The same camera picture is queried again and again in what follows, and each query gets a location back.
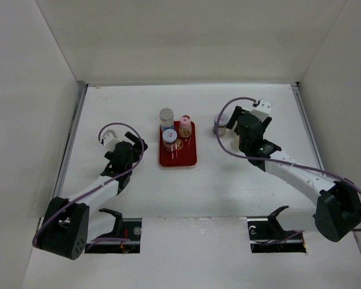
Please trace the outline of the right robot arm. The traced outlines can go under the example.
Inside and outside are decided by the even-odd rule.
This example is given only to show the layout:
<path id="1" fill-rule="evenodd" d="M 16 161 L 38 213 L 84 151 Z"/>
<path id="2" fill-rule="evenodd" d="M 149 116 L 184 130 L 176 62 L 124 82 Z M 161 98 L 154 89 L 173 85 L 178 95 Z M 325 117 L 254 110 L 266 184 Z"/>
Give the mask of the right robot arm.
<path id="1" fill-rule="evenodd" d="M 315 205 L 310 223 L 326 239 L 338 242 L 361 223 L 361 201 L 357 190 L 347 181 L 336 181 L 323 173 L 298 167 L 278 145 L 264 139 L 271 122 L 260 120 L 255 110 L 236 106 L 228 129 L 239 136 L 239 150 L 249 162 L 294 187 Z"/>

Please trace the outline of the pink lid spice jar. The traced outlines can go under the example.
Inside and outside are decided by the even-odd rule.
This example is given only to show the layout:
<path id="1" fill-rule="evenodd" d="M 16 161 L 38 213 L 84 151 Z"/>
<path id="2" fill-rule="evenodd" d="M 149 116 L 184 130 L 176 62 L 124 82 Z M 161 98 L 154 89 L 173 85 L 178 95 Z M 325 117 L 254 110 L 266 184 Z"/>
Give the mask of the pink lid spice jar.
<path id="1" fill-rule="evenodd" d="M 183 115 L 179 121 L 179 135 L 182 138 L 189 138 L 192 134 L 191 119 L 187 115 Z"/>

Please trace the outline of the silver lid blue label jar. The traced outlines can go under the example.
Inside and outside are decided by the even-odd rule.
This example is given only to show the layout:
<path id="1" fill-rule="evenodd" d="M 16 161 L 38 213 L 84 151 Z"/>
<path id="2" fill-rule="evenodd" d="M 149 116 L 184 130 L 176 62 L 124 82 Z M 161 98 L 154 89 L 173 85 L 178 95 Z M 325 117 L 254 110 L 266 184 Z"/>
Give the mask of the silver lid blue label jar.
<path id="1" fill-rule="evenodd" d="M 174 114 L 170 108 L 163 108 L 159 112 L 159 118 L 161 121 L 161 131 L 164 132 L 167 129 L 174 129 Z"/>

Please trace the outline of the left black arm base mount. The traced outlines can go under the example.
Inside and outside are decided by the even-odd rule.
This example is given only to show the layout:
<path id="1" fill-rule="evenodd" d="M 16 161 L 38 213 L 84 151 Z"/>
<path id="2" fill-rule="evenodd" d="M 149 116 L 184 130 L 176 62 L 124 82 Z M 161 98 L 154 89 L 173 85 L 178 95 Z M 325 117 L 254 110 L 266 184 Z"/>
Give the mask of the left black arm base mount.
<path id="1" fill-rule="evenodd" d="M 112 230 L 110 232 L 106 232 L 100 235 L 100 238 L 117 238 L 121 236 L 121 232 L 123 229 L 123 215 L 118 211 L 114 211 L 107 208 L 102 208 L 99 210 L 101 213 L 109 214 L 113 217 L 111 220 Z"/>

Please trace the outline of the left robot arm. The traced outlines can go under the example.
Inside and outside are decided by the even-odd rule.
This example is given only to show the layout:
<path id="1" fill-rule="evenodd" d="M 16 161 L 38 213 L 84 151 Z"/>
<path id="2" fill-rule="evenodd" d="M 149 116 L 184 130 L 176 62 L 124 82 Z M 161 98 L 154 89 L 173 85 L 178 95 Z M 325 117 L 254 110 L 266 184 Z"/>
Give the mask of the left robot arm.
<path id="1" fill-rule="evenodd" d="M 147 144 L 139 135 L 125 134 L 125 141 L 104 137 L 112 144 L 105 153 L 107 165 L 92 185 L 68 198 L 54 197 L 32 245 L 40 250 L 75 260 L 82 253 L 140 251 L 140 219 L 126 219 L 106 208 L 129 184 L 133 169 L 141 161 Z"/>

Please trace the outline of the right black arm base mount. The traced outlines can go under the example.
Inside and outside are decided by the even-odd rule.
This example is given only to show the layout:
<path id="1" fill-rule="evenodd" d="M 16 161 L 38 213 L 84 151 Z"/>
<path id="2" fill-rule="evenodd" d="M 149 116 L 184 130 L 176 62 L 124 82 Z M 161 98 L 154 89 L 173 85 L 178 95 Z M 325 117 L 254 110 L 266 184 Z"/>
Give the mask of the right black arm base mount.
<path id="1" fill-rule="evenodd" d="M 282 226 L 282 220 L 278 219 L 278 216 L 286 209 L 288 205 L 279 207 L 270 213 L 267 217 L 268 228 L 270 232 L 270 239 L 272 244 L 284 243 L 290 239 L 293 239 L 304 232 L 304 230 L 298 229 L 286 229 Z"/>

